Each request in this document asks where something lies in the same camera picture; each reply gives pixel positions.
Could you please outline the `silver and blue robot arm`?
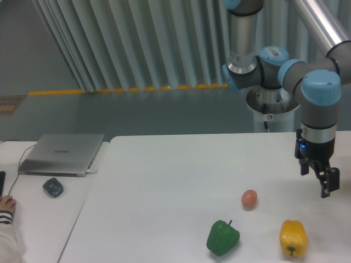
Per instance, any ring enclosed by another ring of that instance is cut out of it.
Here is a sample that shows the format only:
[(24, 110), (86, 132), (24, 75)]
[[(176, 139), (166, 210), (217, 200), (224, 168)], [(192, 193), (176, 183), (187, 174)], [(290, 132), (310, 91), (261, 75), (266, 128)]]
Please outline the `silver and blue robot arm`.
[(325, 54), (323, 60), (290, 59), (280, 47), (264, 47), (254, 54), (257, 15), (263, 1), (224, 1), (231, 18), (230, 56), (223, 75), (233, 90), (252, 87), (251, 108), (277, 114), (290, 107), (302, 109), (296, 131), (295, 157), (301, 174), (313, 170), (321, 197), (339, 189), (339, 170), (330, 166), (337, 131), (341, 87), (350, 83), (350, 37), (322, 1), (292, 1), (298, 16)]

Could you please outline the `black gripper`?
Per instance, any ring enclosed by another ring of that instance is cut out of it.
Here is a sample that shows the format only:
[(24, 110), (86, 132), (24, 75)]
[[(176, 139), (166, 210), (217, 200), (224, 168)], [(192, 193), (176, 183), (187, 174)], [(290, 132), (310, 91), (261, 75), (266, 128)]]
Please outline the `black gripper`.
[(332, 191), (339, 189), (340, 171), (330, 166), (335, 137), (333, 128), (296, 130), (295, 158), (300, 165), (300, 174), (307, 175), (311, 166), (321, 185), (321, 198), (329, 197)]

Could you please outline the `white sleeved forearm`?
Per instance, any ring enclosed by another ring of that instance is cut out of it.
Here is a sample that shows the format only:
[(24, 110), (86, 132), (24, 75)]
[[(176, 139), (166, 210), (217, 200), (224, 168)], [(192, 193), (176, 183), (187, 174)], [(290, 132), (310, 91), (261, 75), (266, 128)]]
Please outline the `white sleeved forearm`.
[(1, 210), (1, 262), (22, 262), (22, 255), (12, 225), (12, 213)]

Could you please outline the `person's hand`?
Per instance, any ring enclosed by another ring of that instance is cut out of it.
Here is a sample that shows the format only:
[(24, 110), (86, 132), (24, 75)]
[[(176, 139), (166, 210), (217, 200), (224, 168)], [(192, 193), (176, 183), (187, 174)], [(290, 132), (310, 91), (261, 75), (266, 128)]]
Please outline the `person's hand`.
[(16, 210), (16, 199), (10, 195), (1, 196), (0, 200), (0, 211), (1, 213), (7, 213), (13, 215)]

